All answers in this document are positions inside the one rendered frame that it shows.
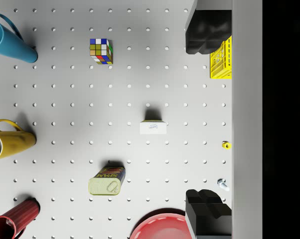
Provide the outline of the yellow basket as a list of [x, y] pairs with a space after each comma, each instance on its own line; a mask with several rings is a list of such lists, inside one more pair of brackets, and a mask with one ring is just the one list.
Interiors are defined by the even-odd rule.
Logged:
[[210, 78], [232, 79], [232, 37], [223, 41], [221, 46], [210, 54]]

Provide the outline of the bolt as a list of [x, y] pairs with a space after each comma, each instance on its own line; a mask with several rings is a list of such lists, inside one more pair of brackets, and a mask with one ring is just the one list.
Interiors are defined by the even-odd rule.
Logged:
[[227, 192], [230, 191], [230, 188], [226, 185], [224, 179], [219, 179], [219, 180], [217, 181], [217, 184], [218, 184], [218, 186], [219, 186], [221, 189], [223, 189], [223, 190], [225, 190], [225, 191], [227, 191]]

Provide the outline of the yellow mug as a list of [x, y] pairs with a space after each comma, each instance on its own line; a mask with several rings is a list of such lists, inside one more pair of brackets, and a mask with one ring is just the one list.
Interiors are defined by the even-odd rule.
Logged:
[[0, 119], [0, 122], [8, 123], [15, 129], [15, 131], [0, 130], [0, 159], [23, 152], [36, 144], [35, 135], [24, 131], [15, 122], [7, 119]]

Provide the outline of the puzzle cube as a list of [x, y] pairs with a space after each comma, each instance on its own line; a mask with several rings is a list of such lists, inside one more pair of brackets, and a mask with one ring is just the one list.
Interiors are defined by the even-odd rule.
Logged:
[[91, 58], [99, 65], [113, 64], [113, 47], [106, 38], [91, 38], [89, 52]]

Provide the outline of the blue mug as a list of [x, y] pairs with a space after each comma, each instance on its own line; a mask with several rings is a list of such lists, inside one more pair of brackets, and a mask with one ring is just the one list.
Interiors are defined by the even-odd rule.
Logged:
[[37, 52], [28, 46], [18, 28], [5, 15], [0, 13], [0, 55], [34, 63], [38, 59]]

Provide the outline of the yellow and white box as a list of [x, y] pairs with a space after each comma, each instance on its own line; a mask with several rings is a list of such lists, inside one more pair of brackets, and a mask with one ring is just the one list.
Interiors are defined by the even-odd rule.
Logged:
[[140, 134], [166, 134], [167, 124], [161, 120], [144, 120], [140, 122]]

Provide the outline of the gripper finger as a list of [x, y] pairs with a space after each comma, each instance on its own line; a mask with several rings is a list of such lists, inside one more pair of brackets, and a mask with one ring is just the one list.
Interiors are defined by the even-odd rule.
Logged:
[[232, 211], [211, 190], [186, 191], [185, 218], [192, 236], [232, 234]]
[[231, 35], [231, 10], [195, 10], [185, 33], [186, 53], [213, 53]]

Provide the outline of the red mug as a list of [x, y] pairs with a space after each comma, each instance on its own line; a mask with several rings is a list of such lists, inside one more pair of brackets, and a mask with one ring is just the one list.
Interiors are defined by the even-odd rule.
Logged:
[[0, 239], [19, 239], [39, 212], [39, 203], [31, 198], [0, 215]]

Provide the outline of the red plate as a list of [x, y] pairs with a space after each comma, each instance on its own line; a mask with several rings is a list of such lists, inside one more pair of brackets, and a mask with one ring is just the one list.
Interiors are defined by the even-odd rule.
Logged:
[[130, 239], [192, 239], [185, 216], [162, 213], [142, 221]]

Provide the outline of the flat-sided can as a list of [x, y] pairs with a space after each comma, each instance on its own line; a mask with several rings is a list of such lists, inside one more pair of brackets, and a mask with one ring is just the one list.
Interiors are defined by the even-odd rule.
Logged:
[[92, 195], [117, 195], [125, 179], [124, 167], [104, 167], [89, 180], [89, 193]]

